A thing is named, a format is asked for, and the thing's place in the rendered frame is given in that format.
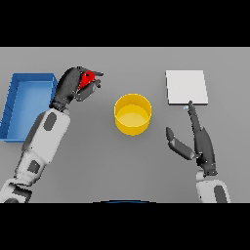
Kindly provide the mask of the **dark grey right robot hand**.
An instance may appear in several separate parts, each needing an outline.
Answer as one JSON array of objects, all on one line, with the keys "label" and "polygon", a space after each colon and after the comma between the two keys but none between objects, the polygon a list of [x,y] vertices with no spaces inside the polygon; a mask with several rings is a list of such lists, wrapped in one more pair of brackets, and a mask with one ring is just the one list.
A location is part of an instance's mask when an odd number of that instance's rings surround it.
[{"label": "dark grey right robot hand", "polygon": [[203,177],[216,176],[216,159],[211,138],[199,119],[192,101],[188,102],[187,113],[190,118],[193,133],[194,148],[190,148],[178,140],[170,127],[166,128],[168,146],[186,160],[194,159],[196,165],[203,170]]}]

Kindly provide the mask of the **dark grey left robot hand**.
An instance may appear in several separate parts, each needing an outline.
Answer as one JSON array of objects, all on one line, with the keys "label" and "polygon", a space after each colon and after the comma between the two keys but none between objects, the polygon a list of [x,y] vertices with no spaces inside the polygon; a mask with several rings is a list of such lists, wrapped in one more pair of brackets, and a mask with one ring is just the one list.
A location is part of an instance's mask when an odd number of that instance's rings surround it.
[{"label": "dark grey left robot hand", "polygon": [[89,69],[83,66],[69,68],[61,77],[49,108],[63,112],[73,100],[84,102],[97,88],[100,88],[100,79],[93,79],[86,86],[79,88],[82,76],[88,71]]}]

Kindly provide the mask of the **red beaker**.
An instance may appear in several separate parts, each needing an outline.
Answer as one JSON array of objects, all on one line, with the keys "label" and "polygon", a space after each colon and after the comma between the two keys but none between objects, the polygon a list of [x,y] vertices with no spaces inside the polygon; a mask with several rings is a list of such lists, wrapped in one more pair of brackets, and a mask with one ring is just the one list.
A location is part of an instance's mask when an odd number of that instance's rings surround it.
[{"label": "red beaker", "polygon": [[78,89],[81,90],[82,88],[89,85],[94,80],[95,80],[95,73],[91,70],[85,71],[81,76]]}]

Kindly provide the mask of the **pale square measuring scale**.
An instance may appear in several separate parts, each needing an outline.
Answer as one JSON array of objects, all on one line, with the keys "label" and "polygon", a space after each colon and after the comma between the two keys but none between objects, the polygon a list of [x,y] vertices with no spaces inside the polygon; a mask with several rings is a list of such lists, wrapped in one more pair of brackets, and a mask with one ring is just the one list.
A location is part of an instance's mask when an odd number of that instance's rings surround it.
[{"label": "pale square measuring scale", "polygon": [[166,70],[169,105],[208,105],[204,72],[202,70]]}]

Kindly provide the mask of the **yellow bowl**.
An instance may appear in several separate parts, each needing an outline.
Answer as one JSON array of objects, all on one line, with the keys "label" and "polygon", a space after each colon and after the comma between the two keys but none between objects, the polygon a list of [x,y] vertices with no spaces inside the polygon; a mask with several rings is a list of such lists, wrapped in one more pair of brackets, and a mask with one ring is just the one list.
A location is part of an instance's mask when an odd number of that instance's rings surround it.
[{"label": "yellow bowl", "polygon": [[138,136],[147,129],[151,115],[149,100],[140,94],[126,94],[120,97],[113,108],[117,129],[131,137]]}]

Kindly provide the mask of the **blue tray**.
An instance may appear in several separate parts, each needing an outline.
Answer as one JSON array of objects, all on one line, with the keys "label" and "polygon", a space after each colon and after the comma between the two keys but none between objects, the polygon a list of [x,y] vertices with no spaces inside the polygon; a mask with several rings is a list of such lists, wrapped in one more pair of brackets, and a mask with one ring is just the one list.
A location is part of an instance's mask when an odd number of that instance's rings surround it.
[{"label": "blue tray", "polygon": [[0,141],[23,143],[37,116],[49,108],[57,84],[54,73],[13,73],[0,120]]}]

